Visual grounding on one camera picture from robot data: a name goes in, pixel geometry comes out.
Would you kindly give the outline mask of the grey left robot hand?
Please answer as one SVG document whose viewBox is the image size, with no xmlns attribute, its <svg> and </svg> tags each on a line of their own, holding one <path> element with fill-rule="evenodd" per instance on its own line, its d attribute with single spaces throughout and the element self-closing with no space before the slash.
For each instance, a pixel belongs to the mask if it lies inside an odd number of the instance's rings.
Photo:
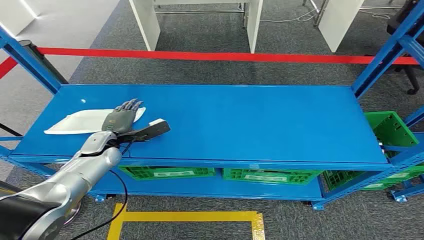
<svg viewBox="0 0 424 240">
<path fill-rule="evenodd" d="M 143 101 L 133 98 L 117 106 L 109 113 L 101 126 L 102 131 L 111 131 L 117 134 L 128 133 L 132 130 L 136 113 Z"/>
</svg>

